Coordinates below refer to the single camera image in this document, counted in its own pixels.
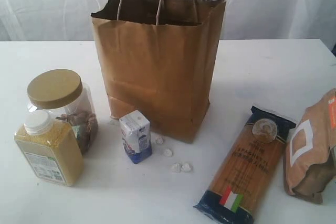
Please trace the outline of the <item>brown paper shopping bag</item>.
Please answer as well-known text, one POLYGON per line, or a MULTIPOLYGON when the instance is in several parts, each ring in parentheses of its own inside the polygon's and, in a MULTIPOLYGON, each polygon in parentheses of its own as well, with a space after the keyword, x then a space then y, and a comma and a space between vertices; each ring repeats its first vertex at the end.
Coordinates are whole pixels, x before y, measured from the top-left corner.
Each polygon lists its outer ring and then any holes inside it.
POLYGON ((108 0, 91 14, 111 116, 138 110, 159 134, 192 143, 209 92, 225 0, 108 0))

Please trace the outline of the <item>clear jar gold lid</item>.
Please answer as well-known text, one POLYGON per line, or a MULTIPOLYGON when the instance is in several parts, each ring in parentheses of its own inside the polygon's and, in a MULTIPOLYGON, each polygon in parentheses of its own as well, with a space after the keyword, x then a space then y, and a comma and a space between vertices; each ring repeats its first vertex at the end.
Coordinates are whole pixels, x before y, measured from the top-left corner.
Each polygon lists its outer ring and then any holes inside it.
POLYGON ((45 110, 52 118, 69 123, 85 154, 93 144, 98 121, 89 86, 68 69, 54 69, 35 77, 27 87, 28 109, 45 110))

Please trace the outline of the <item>yellow grain bottle white cap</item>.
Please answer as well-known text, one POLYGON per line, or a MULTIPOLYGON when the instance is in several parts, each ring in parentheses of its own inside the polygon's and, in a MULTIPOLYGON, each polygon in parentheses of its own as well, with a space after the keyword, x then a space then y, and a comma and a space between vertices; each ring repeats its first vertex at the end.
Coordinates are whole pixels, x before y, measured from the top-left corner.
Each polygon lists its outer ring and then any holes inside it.
POLYGON ((82 173, 83 157, 72 127, 47 111, 28 114, 14 141, 40 179, 72 186, 82 173))

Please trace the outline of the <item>brown kraft pouch orange label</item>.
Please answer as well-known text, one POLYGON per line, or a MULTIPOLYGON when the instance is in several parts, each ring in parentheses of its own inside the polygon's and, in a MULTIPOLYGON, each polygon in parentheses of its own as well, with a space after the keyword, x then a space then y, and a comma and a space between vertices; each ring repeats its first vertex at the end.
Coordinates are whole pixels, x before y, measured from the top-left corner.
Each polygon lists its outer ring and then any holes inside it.
POLYGON ((335 178, 335 89, 305 109, 286 146, 284 189, 290 196, 322 204, 335 178))

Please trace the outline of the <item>white crumpled paper ball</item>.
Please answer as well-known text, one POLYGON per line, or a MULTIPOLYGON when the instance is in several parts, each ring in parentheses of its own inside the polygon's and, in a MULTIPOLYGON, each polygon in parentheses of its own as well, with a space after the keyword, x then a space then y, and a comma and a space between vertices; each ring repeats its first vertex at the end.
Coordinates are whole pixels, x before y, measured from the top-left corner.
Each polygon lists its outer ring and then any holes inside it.
POLYGON ((170 148, 165 148, 163 150, 163 155, 166 157, 172 157, 173 156, 173 151, 170 148))
POLYGON ((164 138, 160 135, 158 135, 156 138, 155 138, 155 143, 157 145, 162 145, 164 143, 164 138))
POLYGON ((181 166, 181 172, 184 172, 184 173, 189 173, 192 171, 192 165, 188 162, 186 163, 183 163, 182 166, 181 166))
POLYGON ((171 166, 171 171, 174 172, 174 173, 180 173, 181 172, 181 169, 182 169, 182 166, 180 163, 174 163, 172 166, 171 166))

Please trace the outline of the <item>small blue white milk carton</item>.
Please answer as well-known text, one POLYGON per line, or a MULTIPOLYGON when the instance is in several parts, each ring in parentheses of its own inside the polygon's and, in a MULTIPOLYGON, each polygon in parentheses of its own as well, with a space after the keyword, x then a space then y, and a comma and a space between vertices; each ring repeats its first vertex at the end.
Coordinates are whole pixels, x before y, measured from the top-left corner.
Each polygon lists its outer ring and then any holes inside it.
POLYGON ((121 118, 119 123, 125 153, 134 164, 152 155, 151 130, 149 120, 138 110, 121 118))

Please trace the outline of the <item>spaghetti package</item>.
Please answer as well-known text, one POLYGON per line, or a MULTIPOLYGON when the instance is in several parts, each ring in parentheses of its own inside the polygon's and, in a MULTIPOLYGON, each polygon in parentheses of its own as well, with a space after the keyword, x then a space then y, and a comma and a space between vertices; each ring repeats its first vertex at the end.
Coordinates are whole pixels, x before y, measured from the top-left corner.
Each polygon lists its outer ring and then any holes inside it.
POLYGON ((217 223, 253 223, 295 122, 251 107, 251 116, 195 208, 217 223))

